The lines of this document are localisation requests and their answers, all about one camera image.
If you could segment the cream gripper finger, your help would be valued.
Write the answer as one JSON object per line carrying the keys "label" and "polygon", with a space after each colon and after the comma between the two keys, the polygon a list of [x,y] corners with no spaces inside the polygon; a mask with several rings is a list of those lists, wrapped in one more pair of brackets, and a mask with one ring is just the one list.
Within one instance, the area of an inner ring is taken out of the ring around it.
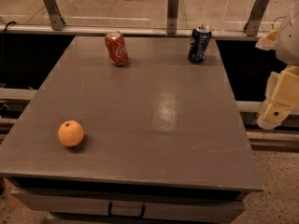
{"label": "cream gripper finger", "polygon": [[280,73],[271,72],[257,125],[265,130],[279,126],[299,106],[299,67],[287,65]]}
{"label": "cream gripper finger", "polygon": [[260,38],[255,47],[262,50],[275,50],[276,40],[278,35],[278,29],[271,30],[267,35]]}

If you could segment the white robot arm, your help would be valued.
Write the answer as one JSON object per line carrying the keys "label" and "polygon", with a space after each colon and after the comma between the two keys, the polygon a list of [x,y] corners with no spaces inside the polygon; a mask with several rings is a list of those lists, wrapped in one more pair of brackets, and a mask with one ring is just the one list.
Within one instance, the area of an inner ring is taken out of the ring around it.
{"label": "white robot arm", "polygon": [[259,127],[272,130],[299,106],[299,4],[255,47],[274,50],[276,58],[287,64],[280,73],[270,73],[257,119]]}

